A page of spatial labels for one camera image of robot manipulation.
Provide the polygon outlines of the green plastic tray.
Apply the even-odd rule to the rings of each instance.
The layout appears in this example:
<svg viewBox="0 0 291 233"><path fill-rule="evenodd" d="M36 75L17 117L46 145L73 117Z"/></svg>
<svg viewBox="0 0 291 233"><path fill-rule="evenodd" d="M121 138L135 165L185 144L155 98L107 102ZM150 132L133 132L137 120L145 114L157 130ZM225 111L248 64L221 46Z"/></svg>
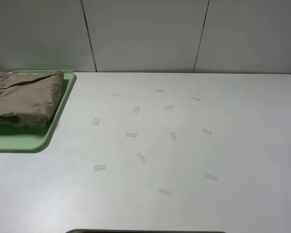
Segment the green plastic tray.
<svg viewBox="0 0 291 233"><path fill-rule="evenodd" d="M63 73L64 82L60 101L46 127L15 128L0 124L0 153L36 153L48 146L77 79L73 71L64 70Z"/></svg>

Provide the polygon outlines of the khaki shorts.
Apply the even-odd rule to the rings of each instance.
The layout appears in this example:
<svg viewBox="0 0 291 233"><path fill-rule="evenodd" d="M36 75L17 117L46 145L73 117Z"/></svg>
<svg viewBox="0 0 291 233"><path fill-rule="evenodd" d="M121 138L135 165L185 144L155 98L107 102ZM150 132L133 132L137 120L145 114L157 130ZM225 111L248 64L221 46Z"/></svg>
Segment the khaki shorts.
<svg viewBox="0 0 291 233"><path fill-rule="evenodd" d="M43 129L59 105L64 73L0 72L0 124Z"/></svg>

